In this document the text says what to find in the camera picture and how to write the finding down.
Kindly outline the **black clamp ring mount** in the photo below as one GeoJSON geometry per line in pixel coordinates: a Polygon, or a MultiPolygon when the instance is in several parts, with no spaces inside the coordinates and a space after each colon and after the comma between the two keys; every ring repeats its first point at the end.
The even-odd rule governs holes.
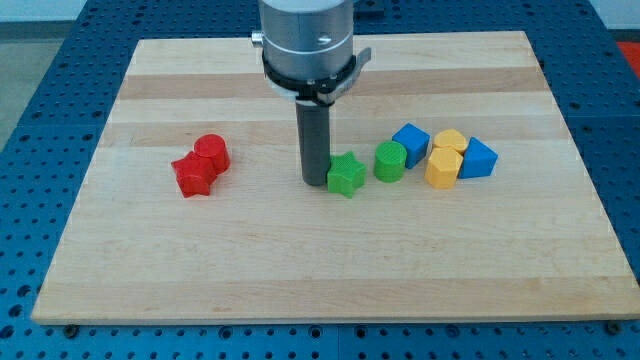
{"type": "Polygon", "coordinates": [[[371,59],[372,49],[366,47],[357,55],[352,55],[336,74],[322,79],[298,80],[277,72],[264,55],[261,57],[265,78],[278,95],[291,101],[317,106],[331,106],[348,93],[371,59]]]}

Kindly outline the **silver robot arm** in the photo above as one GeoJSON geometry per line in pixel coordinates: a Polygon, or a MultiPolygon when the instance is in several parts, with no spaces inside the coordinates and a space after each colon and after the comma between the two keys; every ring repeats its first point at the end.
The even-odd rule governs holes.
{"type": "Polygon", "coordinates": [[[259,0],[261,28],[251,35],[262,50],[266,79],[295,103],[303,181],[322,186],[330,168],[330,107],[371,60],[354,52],[352,0],[259,0]]]}

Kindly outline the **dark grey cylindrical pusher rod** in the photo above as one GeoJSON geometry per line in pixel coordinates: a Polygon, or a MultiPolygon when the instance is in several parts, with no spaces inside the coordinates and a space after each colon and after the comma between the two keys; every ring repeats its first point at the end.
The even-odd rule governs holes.
{"type": "Polygon", "coordinates": [[[303,181],[323,186],[330,168],[330,121],[326,106],[296,104],[303,181]]]}

